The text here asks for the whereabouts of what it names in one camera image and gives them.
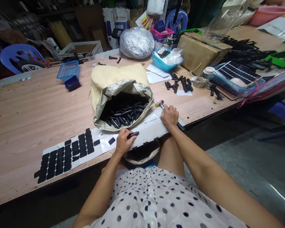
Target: blue basket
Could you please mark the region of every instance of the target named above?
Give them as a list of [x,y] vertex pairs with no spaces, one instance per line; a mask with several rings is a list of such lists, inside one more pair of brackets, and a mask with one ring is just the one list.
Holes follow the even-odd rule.
[[158,50],[153,51],[151,59],[153,60],[153,65],[157,68],[161,69],[163,72],[170,73],[172,70],[174,70],[178,64],[174,64],[172,66],[167,65],[164,63],[160,58],[155,56],[154,52],[157,52]]
[[[219,64],[219,65],[215,66],[214,68],[217,70],[224,64],[225,63]],[[232,81],[228,80],[227,78],[217,74],[216,72],[213,73],[213,77],[210,80],[212,82],[214,82],[215,84],[217,84],[218,86],[222,87],[224,90],[230,92],[233,95],[240,95],[244,92],[251,92],[257,87],[256,85],[252,85],[249,88],[243,88],[243,87],[233,83]],[[264,83],[264,82],[265,81],[263,79],[258,80],[259,85]]]
[[62,63],[56,78],[64,82],[69,80],[73,76],[76,76],[79,79],[79,72],[80,67],[77,60]]

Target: hand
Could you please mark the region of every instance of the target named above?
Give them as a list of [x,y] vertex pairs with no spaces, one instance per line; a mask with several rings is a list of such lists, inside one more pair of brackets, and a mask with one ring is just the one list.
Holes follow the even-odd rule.
[[162,123],[166,126],[166,128],[170,128],[177,125],[178,122],[178,111],[172,105],[169,107],[167,105],[163,105],[164,110],[161,114]]
[[124,155],[128,151],[128,149],[136,139],[136,136],[132,136],[129,140],[127,140],[127,136],[132,133],[133,133],[132,131],[129,131],[128,129],[125,128],[120,130],[117,137],[115,153]]

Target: polka dot shirt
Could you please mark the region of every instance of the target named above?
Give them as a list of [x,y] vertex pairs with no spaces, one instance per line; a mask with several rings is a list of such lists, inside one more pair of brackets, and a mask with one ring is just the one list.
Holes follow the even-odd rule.
[[181,176],[158,167],[119,176],[108,210],[86,227],[249,228]]

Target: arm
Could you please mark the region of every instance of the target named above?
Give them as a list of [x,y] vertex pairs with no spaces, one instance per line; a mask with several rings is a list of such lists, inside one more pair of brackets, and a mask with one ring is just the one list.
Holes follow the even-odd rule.
[[180,154],[200,190],[251,228],[284,227],[241,189],[204,150],[177,127],[176,108],[164,105],[161,120],[172,134]]
[[136,139],[136,136],[133,136],[127,140],[127,136],[131,133],[133,132],[127,129],[122,129],[119,132],[115,152],[80,210],[73,228],[82,228],[90,225],[107,211],[118,164]]

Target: pink basket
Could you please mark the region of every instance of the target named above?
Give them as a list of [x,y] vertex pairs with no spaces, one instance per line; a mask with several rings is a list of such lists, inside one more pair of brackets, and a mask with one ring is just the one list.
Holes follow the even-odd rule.
[[167,33],[160,33],[158,31],[156,31],[154,28],[151,28],[151,33],[156,36],[158,39],[164,39],[166,38],[167,36],[171,35],[174,33],[173,30],[169,29],[166,27],[166,31]]

